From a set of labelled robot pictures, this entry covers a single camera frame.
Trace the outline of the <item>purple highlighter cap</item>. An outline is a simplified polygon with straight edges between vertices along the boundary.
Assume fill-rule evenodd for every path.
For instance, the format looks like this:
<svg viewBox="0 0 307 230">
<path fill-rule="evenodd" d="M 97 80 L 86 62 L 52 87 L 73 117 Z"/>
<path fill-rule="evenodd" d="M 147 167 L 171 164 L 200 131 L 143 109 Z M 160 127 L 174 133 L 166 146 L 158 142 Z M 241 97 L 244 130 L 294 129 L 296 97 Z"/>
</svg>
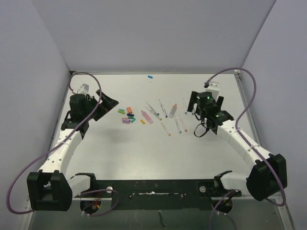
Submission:
<svg viewBox="0 0 307 230">
<path fill-rule="evenodd" d="M 122 122 L 125 124 L 129 124 L 130 120 L 128 118 L 122 118 Z"/>
</svg>

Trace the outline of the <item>purple highlighter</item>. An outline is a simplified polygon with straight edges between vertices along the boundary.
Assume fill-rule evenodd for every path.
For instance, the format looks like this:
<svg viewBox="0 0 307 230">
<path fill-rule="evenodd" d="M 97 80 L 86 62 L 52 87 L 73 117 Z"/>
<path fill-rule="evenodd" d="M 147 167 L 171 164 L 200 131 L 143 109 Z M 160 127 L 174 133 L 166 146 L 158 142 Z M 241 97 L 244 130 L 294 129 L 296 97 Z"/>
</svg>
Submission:
<svg viewBox="0 0 307 230">
<path fill-rule="evenodd" d="M 149 123 L 149 124 L 152 124 L 153 123 L 153 120 L 151 119 L 151 117 L 145 112 L 142 110 L 142 115 L 143 117 L 146 119 L 146 121 Z"/>
</svg>

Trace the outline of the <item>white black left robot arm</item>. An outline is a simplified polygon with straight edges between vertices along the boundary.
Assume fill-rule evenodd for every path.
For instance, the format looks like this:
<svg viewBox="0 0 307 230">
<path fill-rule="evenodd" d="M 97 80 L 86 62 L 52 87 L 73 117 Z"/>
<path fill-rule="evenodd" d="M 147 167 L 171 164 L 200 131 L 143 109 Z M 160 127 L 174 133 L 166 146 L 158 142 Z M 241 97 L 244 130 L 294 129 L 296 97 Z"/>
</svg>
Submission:
<svg viewBox="0 0 307 230">
<path fill-rule="evenodd" d="M 29 173 L 27 187 L 34 211 L 67 211 L 73 198 L 81 193 L 87 197 L 98 191 L 94 173 L 77 173 L 70 179 L 65 177 L 72 156 L 84 139 L 90 120 L 98 121 L 118 101 L 104 93 L 96 92 L 101 102 L 89 94 L 79 93 L 70 97 L 70 110 L 61 125 L 57 148 L 52 151 L 37 172 Z"/>
</svg>

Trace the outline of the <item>teal cap white pen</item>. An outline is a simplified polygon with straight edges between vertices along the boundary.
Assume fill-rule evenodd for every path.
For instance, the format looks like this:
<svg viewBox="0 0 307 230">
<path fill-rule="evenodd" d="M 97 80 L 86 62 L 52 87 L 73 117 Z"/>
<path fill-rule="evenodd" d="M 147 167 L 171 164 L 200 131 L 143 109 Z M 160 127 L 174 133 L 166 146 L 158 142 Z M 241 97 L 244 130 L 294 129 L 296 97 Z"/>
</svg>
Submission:
<svg viewBox="0 0 307 230">
<path fill-rule="evenodd" d="M 177 128 L 178 128 L 178 132 L 181 134 L 182 130 L 181 130 L 181 127 L 180 127 L 180 124 L 179 124 L 179 121 L 178 121 L 177 118 L 175 118 L 175 122 L 176 122 L 176 125 L 177 125 Z"/>
</svg>

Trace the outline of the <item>dark blue whiteboard marker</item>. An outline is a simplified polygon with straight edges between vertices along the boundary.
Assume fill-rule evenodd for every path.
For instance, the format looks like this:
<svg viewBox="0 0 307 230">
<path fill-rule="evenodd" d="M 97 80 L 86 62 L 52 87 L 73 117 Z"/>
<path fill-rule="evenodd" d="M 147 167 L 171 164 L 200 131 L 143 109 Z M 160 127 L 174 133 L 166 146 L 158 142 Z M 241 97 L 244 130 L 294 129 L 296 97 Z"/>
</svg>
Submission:
<svg viewBox="0 0 307 230">
<path fill-rule="evenodd" d="M 166 112 L 166 110 L 165 110 L 165 107 L 164 107 L 164 105 L 163 105 L 163 103 L 162 103 L 162 101 L 159 99 L 159 104 L 160 104 L 160 106 L 161 106 L 161 108 L 162 108 L 162 111 L 163 111 L 163 113 L 164 113 L 164 116 L 166 117 L 166 118 L 168 118 L 168 115 L 167 115 L 167 112 Z"/>
</svg>

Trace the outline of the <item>white pen blue cap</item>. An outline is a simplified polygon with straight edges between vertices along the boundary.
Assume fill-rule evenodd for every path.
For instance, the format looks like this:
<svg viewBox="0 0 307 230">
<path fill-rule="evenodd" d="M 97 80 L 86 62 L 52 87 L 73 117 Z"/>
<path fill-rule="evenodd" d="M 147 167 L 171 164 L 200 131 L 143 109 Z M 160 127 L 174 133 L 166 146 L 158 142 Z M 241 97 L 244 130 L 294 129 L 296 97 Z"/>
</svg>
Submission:
<svg viewBox="0 0 307 230">
<path fill-rule="evenodd" d="M 188 111 L 187 111 L 187 104 L 185 98 L 183 98 L 183 108 L 184 108 L 184 113 L 187 115 Z"/>
</svg>

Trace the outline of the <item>orange highlighter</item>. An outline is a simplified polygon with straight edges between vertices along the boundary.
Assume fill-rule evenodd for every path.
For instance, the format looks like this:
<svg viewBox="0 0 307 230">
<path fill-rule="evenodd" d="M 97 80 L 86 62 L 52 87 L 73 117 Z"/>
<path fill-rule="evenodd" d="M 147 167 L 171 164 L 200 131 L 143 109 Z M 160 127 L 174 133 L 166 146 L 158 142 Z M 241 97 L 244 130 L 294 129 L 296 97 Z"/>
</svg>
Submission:
<svg viewBox="0 0 307 230">
<path fill-rule="evenodd" d="M 176 111 L 177 111 L 177 104 L 174 104 L 168 117 L 173 118 L 175 116 Z"/>
</svg>

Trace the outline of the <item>pink orange cap pen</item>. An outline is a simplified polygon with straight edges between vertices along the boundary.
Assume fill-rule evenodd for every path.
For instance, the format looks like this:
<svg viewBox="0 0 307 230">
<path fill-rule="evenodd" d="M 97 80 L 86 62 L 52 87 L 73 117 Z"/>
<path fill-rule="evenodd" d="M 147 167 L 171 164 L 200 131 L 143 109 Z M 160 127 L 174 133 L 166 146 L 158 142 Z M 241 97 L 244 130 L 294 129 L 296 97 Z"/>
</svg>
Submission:
<svg viewBox="0 0 307 230">
<path fill-rule="evenodd" d="M 179 119 L 180 119 L 180 122 L 181 122 L 181 124 L 182 124 L 182 127 L 183 127 L 184 131 L 187 132 L 188 130 L 187 130 L 187 127 L 186 127 L 186 125 L 185 125 L 185 122 L 184 122 L 183 118 L 180 117 Z"/>
</svg>

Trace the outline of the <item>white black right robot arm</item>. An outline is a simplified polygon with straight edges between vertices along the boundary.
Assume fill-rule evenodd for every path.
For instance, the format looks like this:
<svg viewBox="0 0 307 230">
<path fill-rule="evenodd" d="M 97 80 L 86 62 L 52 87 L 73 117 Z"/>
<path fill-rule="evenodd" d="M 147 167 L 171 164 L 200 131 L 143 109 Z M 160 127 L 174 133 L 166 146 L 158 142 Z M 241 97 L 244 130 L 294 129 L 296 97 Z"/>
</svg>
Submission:
<svg viewBox="0 0 307 230">
<path fill-rule="evenodd" d="M 223 97 L 214 99 L 211 92 L 192 91 L 188 112 L 194 112 L 206 131 L 226 141 L 247 164 L 248 174 L 232 170 L 215 176 L 214 191 L 219 196 L 230 190 L 247 191 L 258 201 L 268 199 L 273 194 L 284 194 L 287 187 L 286 160 L 281 154 L 272 154 L 238 126 L 227 111 L 222 110 Z"/>
</svg>

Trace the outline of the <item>teal green cap pen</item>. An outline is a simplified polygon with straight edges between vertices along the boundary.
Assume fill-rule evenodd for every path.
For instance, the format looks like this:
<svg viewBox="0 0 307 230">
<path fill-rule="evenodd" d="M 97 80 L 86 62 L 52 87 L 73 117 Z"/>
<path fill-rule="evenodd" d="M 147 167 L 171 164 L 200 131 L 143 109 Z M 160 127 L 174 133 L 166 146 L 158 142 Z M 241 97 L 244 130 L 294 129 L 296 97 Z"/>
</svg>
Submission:
<svg viewBox="0 0 307 230">
<path fill-rule="evenodd" d="M 157 117 L 158 119 L 160 119 L 159 115 L 154 112 L 152 109 L 148 108 L 147 106 L 145 107 L 150 113 L 152 113 L 155 117 Z"/>
</svg>

